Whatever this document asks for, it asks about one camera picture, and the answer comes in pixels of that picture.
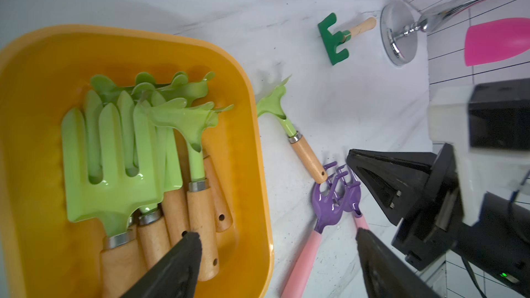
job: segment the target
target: white marble floor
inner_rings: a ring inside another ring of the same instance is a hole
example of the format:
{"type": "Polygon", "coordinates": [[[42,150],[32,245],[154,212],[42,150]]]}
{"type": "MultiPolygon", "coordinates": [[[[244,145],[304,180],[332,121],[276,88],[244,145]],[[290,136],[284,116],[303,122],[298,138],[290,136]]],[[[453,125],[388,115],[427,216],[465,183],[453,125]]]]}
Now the white marble floor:
{"type": "MultiPolygon", "coordinates": [[[[203,39],[241,63],[257,95],[293,75],[283,109],[322,162],[345,162],[351,148],[430,151],[426,37],[416,58],[397,68],[379,26],[346,43],[350,57],[332,66],[316,27],[329,13],[347,29],[379,18],[394,0],[0,0],[0,47],[44,26],[84,23],[203,39]]],[[[266,297],[279,296],[315,223],[312,180],[271,116],[259,118],[275,269],[266,297]]],[[[390,244],[396,228],[362,187],[361,209],[390,244]]],[[[304,297],[365,297],[354,223],[344,214],[324,230],[304,297]]]]}

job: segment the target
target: pink handle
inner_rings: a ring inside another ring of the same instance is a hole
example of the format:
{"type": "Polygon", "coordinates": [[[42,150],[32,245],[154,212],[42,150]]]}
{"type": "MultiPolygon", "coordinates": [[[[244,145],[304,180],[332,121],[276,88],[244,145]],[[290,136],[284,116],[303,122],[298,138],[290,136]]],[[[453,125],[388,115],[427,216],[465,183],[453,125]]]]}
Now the pink handle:
{"type": "Polygon", "coordinates": [[[363,228],[363,229],[370,230],[370,228],[368,227],[368,223],[366,223],[364,215],[361,215],[361,217],[354,216],[354,221],[355,221],[355,227],[357,227],[357,229],[363,228]]]}
{"type": "Polygon", "coordinates": [[[293,268],[287,280],[287,285],[283,289],[282,298],[301,298],[305,285],[308,283],[321,241],[322,235],[313,230],[298,260],[296,260],[295,268],[293,268]]]}

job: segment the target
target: fork tine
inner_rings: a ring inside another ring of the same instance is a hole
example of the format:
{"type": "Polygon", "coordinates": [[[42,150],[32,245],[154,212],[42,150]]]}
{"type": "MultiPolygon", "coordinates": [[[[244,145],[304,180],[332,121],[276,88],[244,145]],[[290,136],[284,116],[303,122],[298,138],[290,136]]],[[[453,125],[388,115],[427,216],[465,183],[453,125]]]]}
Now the fork tine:
{"type": "Polygon", "coordinates": [[[335,188],[337,186],[337,183],[339,182],[339,179],[341,179],[345,175],[348,175],[348,173],[343,171],[343,172],[338,173],[337,176],[335,176],[335,179],[333,180],[333,184],[331,185],[331,188],[330,188],[330,192],[328,193],[326,198],[332,198],[333,197],[333,195],[335,194],[335,188]]]}
{"type": "Polygon", "coordinates": [[[113,103],[106,105],[99,119],[101,162],[103,177],[107,182],[118,182],[120,173],[125,172],[120,114],[113,103]]]}
{"type": "Polygon", "coordinates": [[[67,216],[71,222],[83,215],[82,188],[89,183],[85,134],[83,114],[77,108],[70,109],[61,122],[61,135],[67,216]]]}
{"type": "Polygon", "coordinates": [[[86,143],[88,145],[87,162],[89,166],[89,181],[97,184],[103,179],[101,167],[101,147],[99,133],[99,116],[103,110],[101,98],[94,90],[87,92],[83,101],[83,111],[85,112],[86,143]]]}
{"type": "Polygon", "coordinates": [[[138,173],[138,168],[134,165],[134,102],[127,92],[122,91],[118,97],[117,104],[121,121],[121,139],[123,141],[125,169],[129,176],[135,176],[138,173]]]}
{"type": "Polygon", "coordinates": [[[136,104],[134,109],[134,130],[136,136],[136,149],[138,151],[138,166],[141,173],[148,175],[155,175],[156,183],[161,184],[163,177],[160,176],[159,171],[161,164],[159,164],[158,154],[162,150],[158,150],[156,139],[156,129],[151,120],[148,119],[148,108],[151,105],[149,102],[142,102],[136,104]]]}

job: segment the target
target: cable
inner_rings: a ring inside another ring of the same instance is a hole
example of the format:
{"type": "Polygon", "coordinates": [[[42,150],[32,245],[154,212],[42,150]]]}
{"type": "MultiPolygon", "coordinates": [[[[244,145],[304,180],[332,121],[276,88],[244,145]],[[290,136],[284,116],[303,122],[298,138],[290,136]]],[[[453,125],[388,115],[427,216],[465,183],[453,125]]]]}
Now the cable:
{"type": "Polygon", "coordinates": [[[465,269],[467,270],[469,277],[471,277],[471,281],[473,281],[475,288],[480,292],[482,298],[487,298],[487,296],[482,292],[482,290],[480,290],[479,284],[476,282],[475,273],[473,272],[473,269],[471,269],[471,265],[469,264],[469,262],[464,257],[462,257],[462,262],[464,263],[465,269]]]}
{"type": "Polygon", "coordinates": [[[517,199],[517,196],[519,195],[519,190],[515,190],[512,193],[512,197],[510,198],[510,202],[508,203],[508,224],[510,225],[510,228],[514,231],[514,233],[525,243],[530,244],[530,241],[528,238],[521,232],[519,226],[517,225],[517,222],[515,222],[515,218],[513,216],[513,203],[515,202],[515,199],[517,199]]]}

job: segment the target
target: pink object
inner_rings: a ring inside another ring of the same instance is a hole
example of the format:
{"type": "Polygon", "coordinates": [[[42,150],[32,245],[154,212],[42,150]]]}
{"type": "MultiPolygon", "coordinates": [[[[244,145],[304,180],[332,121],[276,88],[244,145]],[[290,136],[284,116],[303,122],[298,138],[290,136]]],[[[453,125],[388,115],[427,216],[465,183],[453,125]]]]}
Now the pink object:
{"type": "Polygon", "coordinates": [[[314,230],[311,231],[304,249],[296,260],[295,268],[287,280],[287,285],[283,289],[282,298],[300,298],[304,293],[321,241],[322,235],[314,230]]]}
{"type": "Polygon", "coordinates": [[[354,221],[355,221],[355,227],[357,227],[357,229],[362,228],[362,229],[370,230],[370,228],[368,227],[368,223],[366,223],[364,215],[361,215],[360,217],[356,217],[354,215],[354,221]]]}
{"type": "Polygon", "coordinates": [[[530,19],[510,18],[469,27],[465,37],[466,66],[497,62],[530,49],[530,19]]]}

